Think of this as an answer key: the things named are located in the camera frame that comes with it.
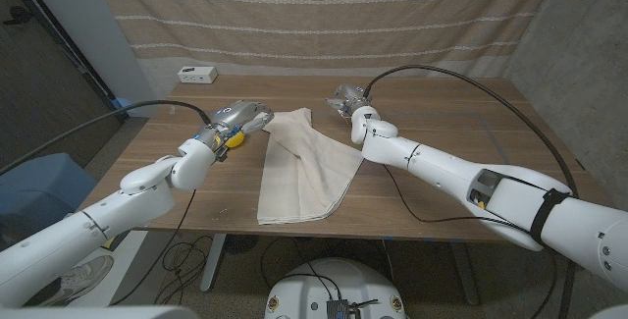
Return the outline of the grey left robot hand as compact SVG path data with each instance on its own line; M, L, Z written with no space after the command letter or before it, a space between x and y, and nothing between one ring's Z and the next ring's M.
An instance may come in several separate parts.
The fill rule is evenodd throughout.
M274 112L268 105L239 100L216 111L194 138L218 152L240 145L246 135L261 131L273 119Z

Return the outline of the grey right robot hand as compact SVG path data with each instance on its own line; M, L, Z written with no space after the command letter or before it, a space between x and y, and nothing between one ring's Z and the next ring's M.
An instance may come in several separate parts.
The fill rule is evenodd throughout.
M325 102L344 118L350 118L358 108L369 106L370 101L370 97L364 96L363 88L351 84L340 85L333 97L325 99Z

